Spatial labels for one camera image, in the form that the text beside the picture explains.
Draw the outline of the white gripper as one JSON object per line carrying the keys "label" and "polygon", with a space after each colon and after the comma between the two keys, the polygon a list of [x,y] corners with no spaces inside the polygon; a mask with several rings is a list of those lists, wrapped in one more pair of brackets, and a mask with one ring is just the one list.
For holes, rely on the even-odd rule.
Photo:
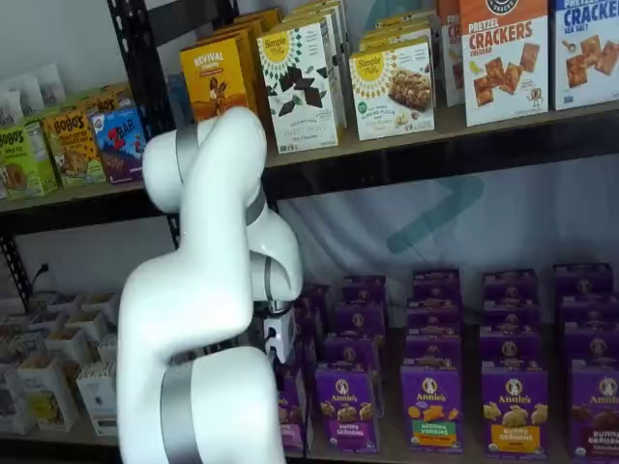
{"label": "white gripper", "polygon": [[286,363],[293,352],[295,343],[294,311],[270,314],[263,323],[264,346],[270,360]]}

